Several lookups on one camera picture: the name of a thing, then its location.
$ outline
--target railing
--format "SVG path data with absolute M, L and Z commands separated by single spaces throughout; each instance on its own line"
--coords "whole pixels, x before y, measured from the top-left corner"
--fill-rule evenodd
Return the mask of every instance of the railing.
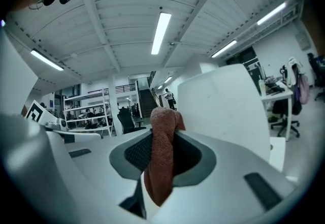
M 152 83 L 152 80 L 153 80 L 153 77 L 154 77 L 155 74 L 156 74 L 156 72 L 151 72 L 151 73 L 150 73 L 150 77 L 148 78 L 148 84 L 149 84 L 149 87 L 150 87 L 150 85 L 151 85 L 151 83 Z
M 156 101 L 157 103 L 157 106 L 159 107 L 163 107 L 163 101 L 161 99 L 161 97 L 159 98 L 159 96 L 157 95 L 157 93 L 154 91 L 154 88 L 151 89 L 151 93 L 152 93 L 152 96 L 154 98 L 154 100 Z
M 123 86 L 116 86 L 115 87 L 115 93 L 124 93 L 124 92 L 130 92 L 135 91 L 136 85 L 135 84 L 129 84 L 129 85 L 123 85 Z M 88 94 L 101 91 L 101 89 L 89 91 Z M 104 92 L 109 93 L 108 88 L 104 88 Z

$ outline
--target floor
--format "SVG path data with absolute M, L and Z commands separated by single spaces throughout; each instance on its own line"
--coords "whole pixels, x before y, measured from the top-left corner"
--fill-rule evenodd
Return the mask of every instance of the floor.
M 286 154 L 283 173 L 286 176 L 297 177 L 297 185 L 309 181 L 317 169 L 320 159 L 325 152 L 325 102 L 324 98 L 314 100 L 321 92 L 320 88 L 311 89 L 308 104 L 303 105 L 302 111 L 292 120 L 298 120 L 297 127 L 300 137 L 297 138 L 291 131 L 290 139 L 286 143 Z M 270 134 L 276 137 L 280 127 L 274 127 Z

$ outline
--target ceiling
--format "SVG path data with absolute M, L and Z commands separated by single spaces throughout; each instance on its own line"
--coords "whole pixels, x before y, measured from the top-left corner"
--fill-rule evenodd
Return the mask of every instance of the ceiling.
M 287 11 L 256 28 L 257 19 L 283 1 L 71 0 L 61 5 L 56 0 L 38 11 L 11 13 L 6 28 L 20 55 L 39 77 L 35 89 L 46 93 L 109 73 L 162 70 L 161 75 L 167 75 L 185 66 L 194 54 L 211 56 L 234 38 L 243 47 L 262 37 L 262 30 L 266 35 L 282 26 L 284 16 L 289 21 L 299 15 L 302 0 L 288 0 Z M 160 12 L 171 13 L 172 18 L 159 54 L 151 55 Z M 64 66 L 64 72 L 30 55 L 35 46 Z

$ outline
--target brown towel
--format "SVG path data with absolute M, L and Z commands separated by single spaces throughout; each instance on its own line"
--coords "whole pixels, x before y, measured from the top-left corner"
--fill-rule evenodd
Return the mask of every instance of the brown towel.
M 172 192 L 174 177 L 174 130 L 185 130 L 182 115 L 172 109 L 151 112 L 153 132 L 151 162 L 144 172 L 144 184 L 153 202 L 161 206 Z

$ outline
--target staircase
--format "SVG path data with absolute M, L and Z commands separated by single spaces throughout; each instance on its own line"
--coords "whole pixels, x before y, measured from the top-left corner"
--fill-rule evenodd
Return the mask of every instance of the staircase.
M 158 107 L 149 89 L 140 91 L 140 107 L 142 118 L 150 118 L 151 111 Z

